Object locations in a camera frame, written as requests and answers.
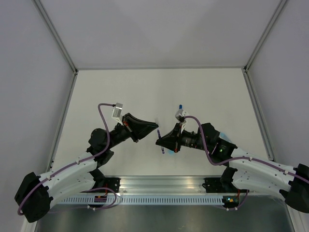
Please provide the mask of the purple gel pen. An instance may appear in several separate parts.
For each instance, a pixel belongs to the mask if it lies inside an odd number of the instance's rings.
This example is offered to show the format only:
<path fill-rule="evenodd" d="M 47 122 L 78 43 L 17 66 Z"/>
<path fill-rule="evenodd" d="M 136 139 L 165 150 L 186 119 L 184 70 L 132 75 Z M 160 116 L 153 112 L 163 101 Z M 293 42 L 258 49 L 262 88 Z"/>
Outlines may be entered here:
<path fill-rule="evenodd" d="M 161 137 L 161 133 L 160 133 L 160 130 L 159 130 L 159 129 L 157 129 L 157 135 L 158 135 L 157 142 L 159 142 L 159 145 L 160 145 L 160 148 L 161 148 L 161 152 L 162 152 L 162 154 L 165 154 L 165 149 L 164 149 L 164 147 L 161 145 L 161 139 L 162 139 L 162 137 Z"/>

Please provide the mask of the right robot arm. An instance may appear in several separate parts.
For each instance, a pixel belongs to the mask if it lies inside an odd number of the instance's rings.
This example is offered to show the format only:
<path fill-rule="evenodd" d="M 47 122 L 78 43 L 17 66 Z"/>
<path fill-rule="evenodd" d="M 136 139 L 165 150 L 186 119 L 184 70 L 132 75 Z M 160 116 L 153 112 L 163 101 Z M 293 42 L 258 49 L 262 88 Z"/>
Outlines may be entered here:
<path fill-rule="evenodd" d="M 175 153 L 181 147 L 203 150 L 214 166 L 225 166 L 220 186 L 226 191 L 247 190 L 268 194 L 283 200 L 302 213 L 309 211 L 309 168 L 297 167 L 259 159 L 233 143 L 221 138 L 211 123 L 187 132 L 177 123 L 174 129 L 157 139 L 156 145 Z"/>

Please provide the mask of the light blue highlighter pen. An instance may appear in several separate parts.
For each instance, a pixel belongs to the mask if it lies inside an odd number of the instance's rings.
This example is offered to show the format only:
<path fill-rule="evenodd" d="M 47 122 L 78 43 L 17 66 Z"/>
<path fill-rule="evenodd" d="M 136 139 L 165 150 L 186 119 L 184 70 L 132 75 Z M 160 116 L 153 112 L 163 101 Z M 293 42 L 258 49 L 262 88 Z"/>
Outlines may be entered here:
<path fill-rule="evenodd" d="M 223 132 L 220 133 L 220 138 L 226 141 L 230 141 L 230 139 Z"/>

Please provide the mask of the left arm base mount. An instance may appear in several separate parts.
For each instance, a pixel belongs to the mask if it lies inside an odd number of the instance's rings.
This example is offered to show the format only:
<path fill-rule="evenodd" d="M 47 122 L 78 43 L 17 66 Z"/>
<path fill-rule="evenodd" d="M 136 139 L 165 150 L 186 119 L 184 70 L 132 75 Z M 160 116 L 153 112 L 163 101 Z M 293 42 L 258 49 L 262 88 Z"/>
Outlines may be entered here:
<path fill-rule="evenodd" d="M 102 193 L 109 192 L 107 189 L 102 189 L 102 188 L 112 189 L 115 193 L 119 192 L 120 180 L 121 180 L 120 178 L 106 177 L 99 169 L 95 169 L 89 173 L 92 175 L 95 181 L 92 189 L 98 189 L 97 192 L 102 192 Z"/>

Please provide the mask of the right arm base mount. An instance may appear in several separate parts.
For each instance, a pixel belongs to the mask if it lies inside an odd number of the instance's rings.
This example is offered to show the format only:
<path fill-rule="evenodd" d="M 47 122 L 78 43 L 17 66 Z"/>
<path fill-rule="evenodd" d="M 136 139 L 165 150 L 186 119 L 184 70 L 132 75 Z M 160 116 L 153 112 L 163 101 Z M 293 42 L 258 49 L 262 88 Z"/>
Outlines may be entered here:
<path fill-rule="evenodd" d="M 221 177 L 206 177 L 202 187 L 207 193 L 245 193 L 246 189 L 237 188 L 232 184 L 237 169 L 226 167 Z"/>

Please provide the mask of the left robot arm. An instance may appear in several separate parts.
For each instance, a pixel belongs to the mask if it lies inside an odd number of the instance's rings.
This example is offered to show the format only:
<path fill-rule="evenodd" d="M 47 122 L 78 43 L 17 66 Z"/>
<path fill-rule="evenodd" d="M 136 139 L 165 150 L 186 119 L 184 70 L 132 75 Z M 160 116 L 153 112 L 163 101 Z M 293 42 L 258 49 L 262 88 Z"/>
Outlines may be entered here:
<path fill-rule="evenodd" d="M 17 213 L 29 223 L 44 217 L 63 199 L 79 192 L 101 192 L 105 177 L 99 168 L 105 165 L 114 152 L 113 147 L 131 139 L 137 143 L 156 130 L 155 122 L 140 120 L 127 113 L 113 130 L 97 128 L 91 132 L 89 148 L 75 161 L 42 174 L 27 174 L 15 194 Z"/>

